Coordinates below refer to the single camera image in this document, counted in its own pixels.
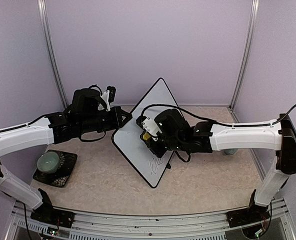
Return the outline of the yellow black whiteboard eraser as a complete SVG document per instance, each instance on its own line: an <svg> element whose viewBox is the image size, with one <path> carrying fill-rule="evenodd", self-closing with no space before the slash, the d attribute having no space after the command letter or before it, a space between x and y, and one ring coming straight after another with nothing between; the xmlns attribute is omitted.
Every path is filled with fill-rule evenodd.
<svg viewBox="0 0 296 240"><path fill-rule="evenodd" d="M145 131L140 135L140 139L143 141L148 141L150 138L151 138L151 135Z"/></svg>

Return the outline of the white whiteboard black frame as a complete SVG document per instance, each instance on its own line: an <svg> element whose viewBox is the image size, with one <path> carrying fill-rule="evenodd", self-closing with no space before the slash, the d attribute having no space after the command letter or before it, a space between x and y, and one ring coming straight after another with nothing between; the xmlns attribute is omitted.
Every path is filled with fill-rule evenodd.
<svg viewBox="0 0 296 240"><path fill-rule="evenodd" d="M163 157L157 157L140 139L143 129L136 124L136 119L141 115L143 108L152 104L177 106L163 78L159 78L133 107L130 111L132 119L112 134L112 143L144 181L154 189L158 186L173 156L173 151L167 151Z"/></svg>

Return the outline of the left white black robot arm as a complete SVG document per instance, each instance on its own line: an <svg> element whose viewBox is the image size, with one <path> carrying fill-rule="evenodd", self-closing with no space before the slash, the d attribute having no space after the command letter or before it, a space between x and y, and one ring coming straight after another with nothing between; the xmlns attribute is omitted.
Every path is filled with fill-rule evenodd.
<svg viewBox="0 0 296 240"><path fill-rule="evenodd" d="M106 133L123 127L131 118L120 106L110 106L116 89L101 91L96 85L74 92L63 112L45 114L31 122L0 129L0 158L36 146L60 144L85 133ZM13 175L0 160L0 191L32 209L31 218L57 227L71 228L74 213L54 208L48 194Z"/></svg>

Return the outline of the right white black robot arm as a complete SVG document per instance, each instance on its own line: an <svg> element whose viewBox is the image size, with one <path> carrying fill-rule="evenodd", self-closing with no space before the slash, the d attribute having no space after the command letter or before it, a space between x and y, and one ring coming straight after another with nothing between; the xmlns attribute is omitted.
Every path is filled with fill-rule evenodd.
<svg viewBox="0 0 296 240"><path fill-rule="evenodd" d="M200 118L190 126L179 108L168 108L155 118L140 115L140 139L158 158L167 151L182 151L187 155L212 153L232 149L268 149L275 151L276 162L266 174L261 186L251 194L246 208L226 215L231 228L269 219L269 205L288 178L296 174L296 130L287 113L278 119L257 123L221 123Z"/></svg>

